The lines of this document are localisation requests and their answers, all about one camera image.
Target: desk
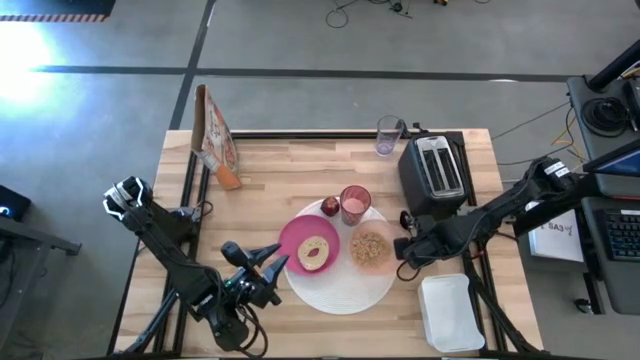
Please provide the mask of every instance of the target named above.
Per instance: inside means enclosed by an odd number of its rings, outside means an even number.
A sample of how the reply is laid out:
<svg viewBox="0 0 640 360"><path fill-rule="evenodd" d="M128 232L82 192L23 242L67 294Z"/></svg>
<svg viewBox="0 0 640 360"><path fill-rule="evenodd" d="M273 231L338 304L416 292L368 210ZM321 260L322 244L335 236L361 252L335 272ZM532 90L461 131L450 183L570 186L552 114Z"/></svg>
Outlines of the desk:
<svg viewBox="0 0 640 360"><path fill-rule="evenodd" d="M502 192L489 132L462 131L476 199L484 204ZM155 200L162 206L176 207L180 202L190 139L190 131L167 133L154 185ZM248 248L275 243L280 229L298 211L315 200L339 194L347 185L367 188L373 206L391 223L398 224L398 215L406 208L397 172L406 141L401 141L389 158L376 155L371 139L240 139L236 144L244 187L227 192L211 177L207 199L214 210L203 220L197 257L199 262L216 267L223 276L235 271L220 253L225 241L234 240ZM194 178L191 204L195 203L200 177L196 174ZM542 348L517 244L496 237L488 251L500 305L524 336ZM423 269L412 282L394 282L374 307L348 316L328 315L307 306L281 276L278 294L282 304L258 311L269 335L267 357L437 356L439 353L425 339L416 289L424 276L460 272L460 259L438 261ZM145 251L139 255L115 349L126 348L147 325L160 303L165 276L152 254ZM486 309L482 313L491 348L491 321ZM172 330L167 336L170 345ZM252 352L259 352L260 346ZM196 323L191 318L187 321L183 355L238 356L218 349L206 321Z"/></svg>

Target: monitor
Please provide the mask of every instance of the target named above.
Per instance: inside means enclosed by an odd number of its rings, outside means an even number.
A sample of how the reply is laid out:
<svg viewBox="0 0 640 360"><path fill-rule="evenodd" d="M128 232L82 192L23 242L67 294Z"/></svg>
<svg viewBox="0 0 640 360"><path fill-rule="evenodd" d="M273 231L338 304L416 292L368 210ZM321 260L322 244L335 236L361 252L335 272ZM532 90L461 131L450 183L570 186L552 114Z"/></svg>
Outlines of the monitor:
<svg viewBox="0 0 640 360"><path fill-rule="evenodd" d="M583 169L598 174L640 177L640 139L588 162Z"/></svg>

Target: white container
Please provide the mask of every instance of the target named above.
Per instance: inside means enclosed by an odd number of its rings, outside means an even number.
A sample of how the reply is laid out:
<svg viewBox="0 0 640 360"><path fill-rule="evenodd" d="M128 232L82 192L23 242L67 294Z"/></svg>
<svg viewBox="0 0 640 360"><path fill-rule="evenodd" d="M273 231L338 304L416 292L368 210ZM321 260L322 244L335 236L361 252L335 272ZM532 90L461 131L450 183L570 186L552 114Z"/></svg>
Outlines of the white container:
<svg viewBox="0 0 640 360"><path fill-rule="evenodd" d="M443 353L484 346L469 299L466 275L429 276L418 288L427 342Z"/></svg>

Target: red apple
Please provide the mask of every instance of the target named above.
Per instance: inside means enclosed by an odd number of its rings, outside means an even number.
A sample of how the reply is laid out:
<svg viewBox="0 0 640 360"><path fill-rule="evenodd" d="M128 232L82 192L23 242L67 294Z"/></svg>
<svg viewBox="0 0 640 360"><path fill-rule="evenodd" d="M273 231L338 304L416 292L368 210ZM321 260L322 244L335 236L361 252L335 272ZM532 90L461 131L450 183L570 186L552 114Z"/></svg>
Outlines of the red apple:
<svg viewBox="0 0 640 360"><path fill-rule="evenodd" d="M322 202L320 210L328 217L332 217L340 211L340 203L335 197L329 196Z"/></svg>

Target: pink plate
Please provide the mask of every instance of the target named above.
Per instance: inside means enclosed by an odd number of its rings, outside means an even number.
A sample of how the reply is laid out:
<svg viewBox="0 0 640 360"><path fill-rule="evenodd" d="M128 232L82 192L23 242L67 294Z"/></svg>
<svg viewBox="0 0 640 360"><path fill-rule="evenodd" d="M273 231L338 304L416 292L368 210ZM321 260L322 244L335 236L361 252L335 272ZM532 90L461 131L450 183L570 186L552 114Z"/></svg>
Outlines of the pink plate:
<svg viewBox="0 0 640 360"><path fill-rule="evenodd" d="M311 236L322 236L329 243L329 258L322 267L315 271L308 271L298 260L298 247ZM329 221L316 215L303 215L289 221L280 232L278 239L280 255L289 255L287 269L299 275L319 274L327 269L338 258L340 251L340 236Z"/></svg>

